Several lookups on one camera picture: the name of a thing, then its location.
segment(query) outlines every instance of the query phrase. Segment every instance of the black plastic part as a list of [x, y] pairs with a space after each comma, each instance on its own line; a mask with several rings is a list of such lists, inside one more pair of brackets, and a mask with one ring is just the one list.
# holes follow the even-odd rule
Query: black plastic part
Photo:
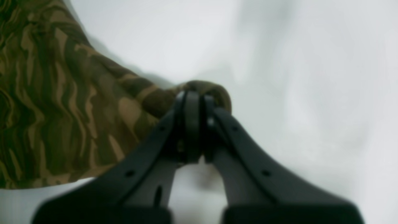
[[[62, 223], [64, 217], [78, 217], [76, 212], [85, 210], [93, 211], [91, 214], [95, 219], [95, 216], [101, 214], [94, 214], [94, 211], [102, 208], [112, 207], [111, 215], [123, 213], [125, 206], [129, 207], [129, 210], [139, 206], [156, 208], [156, 201], [158, 206], [167, 206], [177, 165], [176, 134], [179, 130], [175, 128], [174, 120], [174, 112], [170, 111], [149, 137], [118, 165], [94, 181], [46, 201], [35, 214], [33, 223]], [[162, 195], [156, 199], [159, 186], [162, 188]], [[153, 210], [152, 215], [151, 211], [146, 209], [146, 214], [153, 217], [158, 215], [157, 208]], [[154, 223], [158, 222], [171, 223], [171, 220], [158, 220]], [[118, 224], [124, 221], [100, 223]]]
[[349, 201], [299, 178], [267, 155], [211, 96], [182, 92], [148, 138], [94, 181], [45, 202], [34, 224], [171, 224], [167, 209], [180, 163], [201, 154], [221, 173], [224, 224], [363, 224]]
[[[53, 211], [39, 216], [34, 223], [40, 224], [172, 224], [170, 211], [156, 207], [102, 206], [70, 208], [69, 213]], [[56, 216], [57, 220], [48, 218]]]
[[199, 144], [200, 131], [200, 100], [197, 92], [188, 92], [185, 98], [185, 133], [184, 150], [186, 153], [186, 163], [198, 163], [201, 150]]
[[354, 224], [359, 213], [350, 205], [231, 206], [223, 224]]

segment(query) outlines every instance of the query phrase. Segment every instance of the white background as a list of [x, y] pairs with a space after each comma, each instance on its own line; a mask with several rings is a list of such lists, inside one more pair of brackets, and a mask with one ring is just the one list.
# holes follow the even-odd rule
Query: white background
[[[398, 2], [67, 0], [92, 45], [167, 88], [223, 85], [233, 116], [272, 157], [345, 197], [368, 224], [398, 223]], [[74, 184], [0, 191], [0, 223], [28, 223]], [[176, 224], [216, 224], [212, 166], [178, 170]]]

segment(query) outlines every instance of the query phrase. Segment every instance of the camouflage pattern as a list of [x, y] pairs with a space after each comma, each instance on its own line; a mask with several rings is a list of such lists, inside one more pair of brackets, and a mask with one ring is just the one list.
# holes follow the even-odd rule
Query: camouflage pattern
[[0, 188], [96, 177], [137, 147], [191, 81], [163, 90], [99, 54], [61, 0], [0, 0]]

